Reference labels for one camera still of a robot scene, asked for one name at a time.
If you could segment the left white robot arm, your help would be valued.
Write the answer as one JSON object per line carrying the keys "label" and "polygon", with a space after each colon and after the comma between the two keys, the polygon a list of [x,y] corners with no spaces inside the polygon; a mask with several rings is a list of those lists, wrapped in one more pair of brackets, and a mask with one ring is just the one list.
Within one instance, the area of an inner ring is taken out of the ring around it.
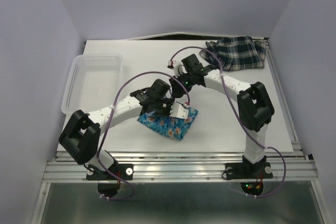
{"label": "left white robot arm", "polygon": [[173,99],[167,98],[170,86],[157,79],[146,89],[136,90],[115,105],[91,112],[75,111],[69,118],[59,144],[78,165],[91,165],[106,179],[117,172],[117,161],[100,144],[100,136],[111,127],[147,112],[169,115]]}

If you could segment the blue floral skirt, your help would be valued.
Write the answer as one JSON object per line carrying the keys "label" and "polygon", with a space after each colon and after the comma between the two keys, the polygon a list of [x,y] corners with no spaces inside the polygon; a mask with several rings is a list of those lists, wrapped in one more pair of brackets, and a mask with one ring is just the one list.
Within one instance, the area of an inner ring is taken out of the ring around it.
{"label": "blue floral skirt", "polygon": [[161,136],[181,141],[186,136],[197,116],[198,110],[189,107],[186,119],[173,118],[158,115],[156,112],[150,112],[139,116],[137,121]]}

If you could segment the navy plaid skirt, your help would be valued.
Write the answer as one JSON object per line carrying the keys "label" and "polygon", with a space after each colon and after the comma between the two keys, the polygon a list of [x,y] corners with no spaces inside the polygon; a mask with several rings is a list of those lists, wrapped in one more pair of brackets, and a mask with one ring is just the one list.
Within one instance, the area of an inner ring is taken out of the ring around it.
{"label": "navy plaid skirt", "polygon": [[201,50],[199,55],[217,69],[218,61],[223,65],[224,71],[265,67],[266,44],[260,40],[253,40],[250,36],[223,37],[218,41],[206,42],[205,45],[206,48]]}

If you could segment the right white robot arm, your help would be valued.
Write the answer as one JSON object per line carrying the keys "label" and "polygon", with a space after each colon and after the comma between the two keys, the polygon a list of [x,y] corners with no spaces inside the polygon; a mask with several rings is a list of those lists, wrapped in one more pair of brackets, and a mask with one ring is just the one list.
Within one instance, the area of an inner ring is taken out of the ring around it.
{"label": "right white robot arm", "polygon": [[266,131],[275,113],[268,92],[261,82],[254,84],[239,81],[224,75],[212,65],[202,65],[195,54],[181,61],[170,60],[169,69],[174,71],[170,79],[172,94],[180,98],[195,85],[216,90],[228,98],[239,124],[246,133],[245,150],[240,163],[226,163],[222,177],[225,180],[252,179],[259,175],[272,178],[265,155]]}

